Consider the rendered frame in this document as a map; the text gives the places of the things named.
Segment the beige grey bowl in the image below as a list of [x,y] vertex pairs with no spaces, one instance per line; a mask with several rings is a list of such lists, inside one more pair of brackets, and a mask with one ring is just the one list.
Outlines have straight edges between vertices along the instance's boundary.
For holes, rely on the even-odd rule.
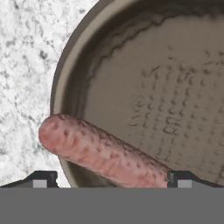
[[224,0],[99,0],[61,54],[50,110],[224,186]]

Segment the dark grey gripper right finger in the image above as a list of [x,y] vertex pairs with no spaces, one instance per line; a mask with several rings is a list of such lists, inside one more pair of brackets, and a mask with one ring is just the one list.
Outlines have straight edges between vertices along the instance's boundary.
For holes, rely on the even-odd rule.
[[223,188],[223,185],[218,185],[207,180],[201,179],[191,171],[170,171],[168,173],[169,188],[196,188],[202,186]]

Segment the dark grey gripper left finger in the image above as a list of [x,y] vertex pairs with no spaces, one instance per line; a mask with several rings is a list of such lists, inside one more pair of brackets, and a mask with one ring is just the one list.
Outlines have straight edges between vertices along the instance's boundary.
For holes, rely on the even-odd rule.
[[22,188],[58,188],[58,173],[56,171],[34,171],[24,179],[2,185],[5,187],[22,187]]

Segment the pink sausage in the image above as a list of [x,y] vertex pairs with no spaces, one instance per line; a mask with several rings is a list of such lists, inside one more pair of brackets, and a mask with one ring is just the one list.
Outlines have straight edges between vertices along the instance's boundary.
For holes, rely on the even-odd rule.
[[93,124],[52,115],[38,131],[51,153],[126,188],[166,188],[170,169]]

